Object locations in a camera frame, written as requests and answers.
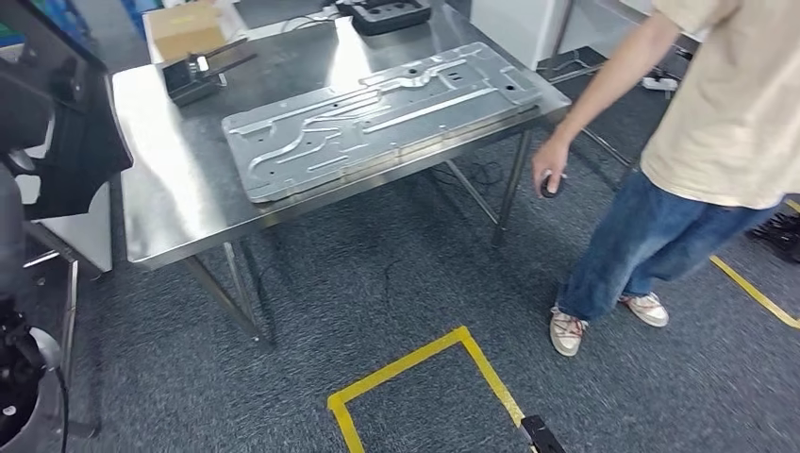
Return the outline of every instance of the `shoelace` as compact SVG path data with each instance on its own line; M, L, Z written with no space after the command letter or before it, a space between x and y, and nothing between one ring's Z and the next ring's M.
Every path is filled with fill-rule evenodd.
M555 326L558 328L556 335L560 338L581 338L583 332L589 323L581 321L569 314L562 313L557 308L552 309L553 315L556 317Z
M629 306L632 305L641 310L651 310L662 307L661 299L652 293L645 297L622 297L620 302Z

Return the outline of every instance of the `floor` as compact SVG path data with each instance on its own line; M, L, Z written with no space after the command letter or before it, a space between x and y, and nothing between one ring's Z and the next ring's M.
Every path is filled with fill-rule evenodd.
M146 62L116 2L77 3L111 68ZM585 83L560 88L575 96ZM593 128L634 155L665 107L663 95L637 89ZM537 129L537 143L546 134ZM515 144L460 162L495 205ZM460 326L521 409L541 415L570 453L800 451L800 335L712 265L658 287L672 314L666 329L617 310L592 325L576 358L553 350L556 288L622 174L579 138L566 191L542 201L524 180L499 249L445 168L244 238L238 250L253 258L248 284L271 337L264 349L179 264L144 272L125 261L115 187L115 269L81 282L75 344L74 414L101 431L72 440L71 451L346 451L328 396ZM744 238L720 256L800 314L796 266ZM225 272L222 250L201 258ZM22 302L53 332L64 270L34 270L32 281L44 282ZM461 346L347 407L370 452L525 451Z

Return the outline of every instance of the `embossed aluminum panel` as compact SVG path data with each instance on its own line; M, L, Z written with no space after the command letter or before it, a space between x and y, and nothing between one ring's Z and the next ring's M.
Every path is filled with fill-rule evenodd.
M542 94L476 42L224 118L242 184L275 201L534 109Z

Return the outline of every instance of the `sneaker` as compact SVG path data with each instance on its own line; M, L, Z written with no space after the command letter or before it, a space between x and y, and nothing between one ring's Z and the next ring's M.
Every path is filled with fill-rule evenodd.
M562 313L557 307L553 307L553 319L550 320L550 340L562 356L572 357L577 354L583 332L588 326L589 323L586 321Z
M661 305L658 296L653 293L643 297L623 296L620 297L620 303L650 326L665 327L670 321L667 310Z

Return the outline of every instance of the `blue jeans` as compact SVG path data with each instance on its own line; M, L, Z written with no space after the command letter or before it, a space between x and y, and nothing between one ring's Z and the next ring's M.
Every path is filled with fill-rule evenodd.
M691 201L631 175L558 295L558 308L584 321L614 309L621 295L646 295L653 280L673 280L708 260L774 209Z

